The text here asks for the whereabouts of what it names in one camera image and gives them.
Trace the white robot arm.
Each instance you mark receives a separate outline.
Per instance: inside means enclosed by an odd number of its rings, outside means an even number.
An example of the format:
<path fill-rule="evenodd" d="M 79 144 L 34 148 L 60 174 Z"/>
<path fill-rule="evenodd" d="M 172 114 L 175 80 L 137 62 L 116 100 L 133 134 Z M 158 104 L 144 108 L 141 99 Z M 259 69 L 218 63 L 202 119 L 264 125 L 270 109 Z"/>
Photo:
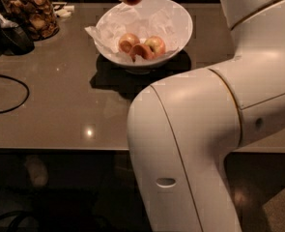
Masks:
<path fill-rule="evenodd" d="M 153 83 L 129 109 L 153 232 L 242 232 L 224 159 L 285 129 L 285 0 L 220 1 L 234 57 Z"/>

